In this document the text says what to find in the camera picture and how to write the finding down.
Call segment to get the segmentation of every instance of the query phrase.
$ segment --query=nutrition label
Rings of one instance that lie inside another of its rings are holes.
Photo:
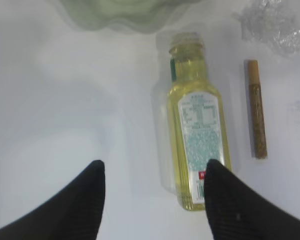
[[[193,92],[178,102],[178,109],[192,202],[203,204],[207,163],[224,157],[218,98]]]

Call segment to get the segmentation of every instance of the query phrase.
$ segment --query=yellow liquid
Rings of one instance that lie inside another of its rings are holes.
[[[217,97],[223,146],[223,163],[231,170],[223,102],[219,91],[207,79],[206,64],[203,57],[195,57],[193,60],[176,60],[175,72],[176,81],[173,83],[172,89],[168,94],[167,110],[177,198],[184,209],[188,211],[201,211],[205,209],[205,205],[193,204],[190,192],[188,164],[178,102],[184,96],[193,92],[206,92]]]

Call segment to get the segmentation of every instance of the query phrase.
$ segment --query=bottle neck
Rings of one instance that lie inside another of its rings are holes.
[[[198,46],[175,47],[170,51],[175,68],[175,82],[200,81],[209,82],[207,66],[202,48]]]

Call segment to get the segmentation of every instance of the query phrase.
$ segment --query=bottle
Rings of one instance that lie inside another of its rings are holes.
[[[205,209],[208,161],[219,160],[231,170],[222,97],[208,80],[204,43],[197,33],[175,35],[169,52],[167,111],[177,198],[184,209],[200,211]]]

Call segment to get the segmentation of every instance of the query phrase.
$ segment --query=green glass bowl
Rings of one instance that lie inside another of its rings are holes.
[[[180,5],[201,0],[59,0],[72,21],[85,30],[98,30],[111,23],[139,32],[156,31]]]

